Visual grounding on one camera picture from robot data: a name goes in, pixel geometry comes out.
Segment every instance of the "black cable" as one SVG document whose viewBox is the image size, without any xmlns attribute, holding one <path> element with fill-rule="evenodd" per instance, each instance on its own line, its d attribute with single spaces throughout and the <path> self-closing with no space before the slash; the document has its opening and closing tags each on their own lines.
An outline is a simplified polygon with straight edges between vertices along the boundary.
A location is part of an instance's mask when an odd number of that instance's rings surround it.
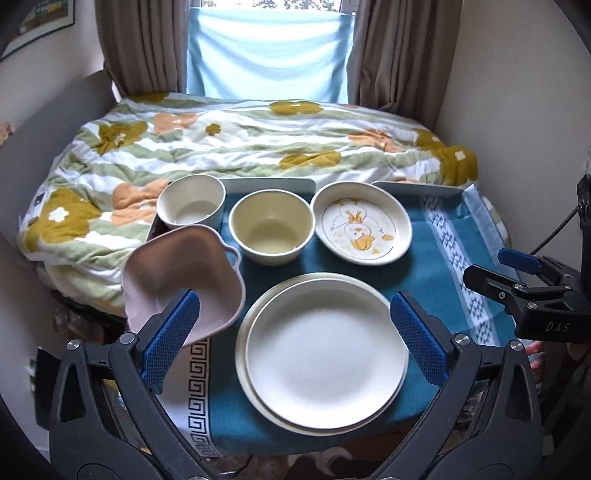
<svg viewBox="0 0 591 480">
<path fill-rule="evenodd" d="M 244 470 L 246 470 L 248 468 L 248 466 L 251 464 L 252 459 L 254 458 L 254 455 L 249 455 L 249 457 L 246 459 L 246 462 L 244 463 L 244 465 L 242 465 L 238 470 L 236 470 L 234 472 L 234 475 L 232 475 L 232 478 L 236 478 L 238 475 L 240 475 Z"/>
<path fill-rule="evenodd" d="M 535 255 L 537 252 L 542 250 L 548 244 L 548 242 L 550 242 L 550 240 L 552 240 L 558 234 L 558 232 L 560 232 L 564 228 L 564 226 L 572 220 L 572 218 L 577 214 L 578 211 L 579 211 L 579 205 L 577 205 L 574 208 L 574 210 L 569 213 L 569 216 L 564 219 L 564 221 L 558 226 L 558 228 L 556 230 L 554 230 L 554 232 L 552 232 L 548 236 L 548 238 L 546 240 L 544 240 L 542 243 L 540 243 L 537 247 L 535 247 L 531 251 L 530 255 Z"/>
</svg>

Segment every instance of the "teal tablecloth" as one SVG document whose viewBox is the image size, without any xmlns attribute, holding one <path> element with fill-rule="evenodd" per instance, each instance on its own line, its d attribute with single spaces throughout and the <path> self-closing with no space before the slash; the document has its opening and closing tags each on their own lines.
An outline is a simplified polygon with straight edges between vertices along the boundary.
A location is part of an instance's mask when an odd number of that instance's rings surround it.
<svg viewBox="0 0 591 480">
<path fill-rule="evenodd" d="M 234 246 L 228 213 L 241 197 L 228 197 L 221 231 L 224 240 Z M 401 422 L 418 417 L 437 391 L 427 384 L 411 356 L 398 397 L 376 420 L 354 432 L 333 437 L 303 436 L 263 418 L 238 382 L 236 334 L 253 302 L 288 278 L 320 271 L 342 273 L 367 282 L 388 299 L 398 290 L 408 290 L 452 333 L 466 333 L 486 345 L 504 344 L 512 338 L 514 323 L 502 306 L 467 290 L 461 280 L 463 270 L 472 263 L 516 278 L 515 271 L 496 260 L 502 240 L 476 187 L 451 199 L 398 199 L 413 222 L 413 241 L 409 251 L 393 264 L 362 267 L 347 263 L 317 238 L 298 259 L 282 267 L 263 267 L 243 260 L 246 306 L 241 318 L 225 332 L 183 349 L 160 396 L 168 414 L 201 455 L 279 455 L 325 449 L 395 429 Z"/>
</svg>

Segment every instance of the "blue gripper pad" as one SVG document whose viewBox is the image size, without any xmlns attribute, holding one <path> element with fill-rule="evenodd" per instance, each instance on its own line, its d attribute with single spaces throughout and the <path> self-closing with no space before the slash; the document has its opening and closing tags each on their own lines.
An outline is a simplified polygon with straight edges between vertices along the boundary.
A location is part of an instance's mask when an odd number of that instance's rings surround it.
<svg viewBox="0 0 591 480">
<path fill-rule="evenodd" d="M 427 381 L 441 388 L 449 377 L 445 350 L 400 293 L 392 297 L 390 318 Z"/>
<path fill-rule="evenodd" d="M 542 265 L 533 255 L 528 255 L 511 248 L 501 248 L 497 255 L 499 262 L 507 267 L 512 267 L 520 272 L 536 275 L 542 272 Z"/>
<path fill-rule="evenodd" d="M 170 365 L 199 317 L 199 307 L 199 297 L 189 290 L 144 349 L 140 376 L 149 387 L 164 381 Z"/>
</svg>

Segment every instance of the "cartoon bird illustration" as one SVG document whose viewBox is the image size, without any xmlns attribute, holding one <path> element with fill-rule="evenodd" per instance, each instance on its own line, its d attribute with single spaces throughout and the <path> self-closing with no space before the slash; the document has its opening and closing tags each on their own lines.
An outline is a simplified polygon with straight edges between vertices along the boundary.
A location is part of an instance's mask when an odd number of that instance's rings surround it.
<svg viewBox="0 0 591 480">
<path fill-rule="evenodd" d="M 375 237 L 371 234 L 371 228 L 364 223 L 349 223 L 345 225 L 345 233 L 349 237 L 354 249 L 362 252 L 369 250 Z"/>
<path fill-rule="evenodd" d="M 331 230 L 335 230 L 348 223 L 362 223 L 367 216 L 367 211 L 361 205 L 345 203 L 339 208 L 339 214 L 333 220 Z"/>
</svg>

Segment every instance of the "window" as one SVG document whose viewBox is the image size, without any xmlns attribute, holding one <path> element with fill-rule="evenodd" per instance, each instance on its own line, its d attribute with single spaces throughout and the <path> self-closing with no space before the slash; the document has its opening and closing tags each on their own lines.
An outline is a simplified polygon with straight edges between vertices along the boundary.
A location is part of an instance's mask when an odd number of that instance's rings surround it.
<svg viewBox="0 0 591 480">
<path fill-rule="evenodd" d="M 319 10 L 352 14 L 358 0 L 191 0 L 192 7 L 273 8 L 281 10 Z"/>
<path fill-rule="evenodd" d="M 357 0 L 192 4 L 188 93 L 347 103 L 345 70 Z"/>
</svg>

